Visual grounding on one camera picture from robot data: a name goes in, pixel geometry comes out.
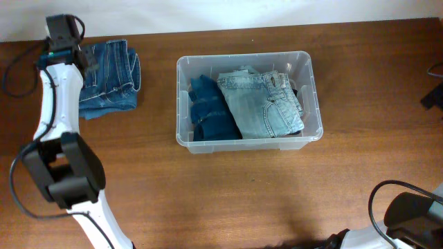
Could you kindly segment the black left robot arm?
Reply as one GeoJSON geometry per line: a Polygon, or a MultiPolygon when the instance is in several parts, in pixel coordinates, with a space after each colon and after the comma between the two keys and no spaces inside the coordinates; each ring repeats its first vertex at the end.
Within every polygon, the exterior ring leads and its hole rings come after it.
{"type": "Polygon", "coordinates": [[[96,66],[91,52],[80,48],[84,24],[61,14],[47,17],[46,27],[37,63],[43,88],[39,124],[19,159],[44,199],[62,213],[34,217],[74,218],[94,248],[133,248],[108,205],[102,163],[80,136],[80,91],[85,73],[96,66]]]}

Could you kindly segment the light blue jeans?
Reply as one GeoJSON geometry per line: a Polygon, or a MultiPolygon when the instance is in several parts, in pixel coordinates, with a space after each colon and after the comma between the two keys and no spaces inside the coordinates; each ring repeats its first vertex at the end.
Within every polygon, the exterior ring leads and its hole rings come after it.
{"type": "Polygon", "coordinates": [[[298,112],[286,73],[259,73],[244,66],[220,73],[217,86],[243,139],[279,138],[297,131],[298,112]]]}

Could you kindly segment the small black garment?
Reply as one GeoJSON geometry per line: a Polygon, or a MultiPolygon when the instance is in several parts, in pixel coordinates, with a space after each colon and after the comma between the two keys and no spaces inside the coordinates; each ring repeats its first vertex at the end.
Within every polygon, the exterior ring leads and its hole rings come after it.
{"type": "Polygon", "coordinates": [[[293,133],[293,135],[298,135],[301,132],[301,130],[304,128],[304,124],[302,123],[303,110],[297,98],[298,91],[296,89],[292,89],[292,91],[293,91],[292,94],[293,103],[295,104],[296,110],[298,112],[297,131],[293,133]]]}

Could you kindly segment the blue garment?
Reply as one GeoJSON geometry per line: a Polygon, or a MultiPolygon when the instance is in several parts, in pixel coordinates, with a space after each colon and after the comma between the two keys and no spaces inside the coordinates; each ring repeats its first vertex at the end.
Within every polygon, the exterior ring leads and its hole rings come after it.
{"type": "Polygon", "coordinates": [[[191,79],[192,90],[188,93],[192,101],[191,122],[194,125],[195,142],[214,140],[239,140],[235,120],[216,81],[200,75],[191,79]]]}

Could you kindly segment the dark blue jeans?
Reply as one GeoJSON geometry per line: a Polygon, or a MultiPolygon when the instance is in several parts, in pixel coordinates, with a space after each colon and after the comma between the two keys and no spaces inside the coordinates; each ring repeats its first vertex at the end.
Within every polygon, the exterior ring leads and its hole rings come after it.
{"type": "Polygon", "coordinates": [[[98,69],[84,79],[79,116],[86,120],[137,107],[141,89],[141,67],[137,52],[126,39],[88,45],[98,69]]]}

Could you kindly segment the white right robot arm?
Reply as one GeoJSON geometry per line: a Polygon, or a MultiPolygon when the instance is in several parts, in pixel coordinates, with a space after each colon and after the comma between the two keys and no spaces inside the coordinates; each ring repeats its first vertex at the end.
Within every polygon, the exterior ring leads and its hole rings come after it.
{"type": "Polygon", "coordinates": [[[441,248],[442,186],[434,192],[399,180],[385,180],[371,191],[368,200],[371,226],[360,230],[345,229],[331,235],[323,248],[441,248]],[[388,206],[383,221],[374,218],[373,202],[384,186],[409,189],[397,195],[388,206]]]}

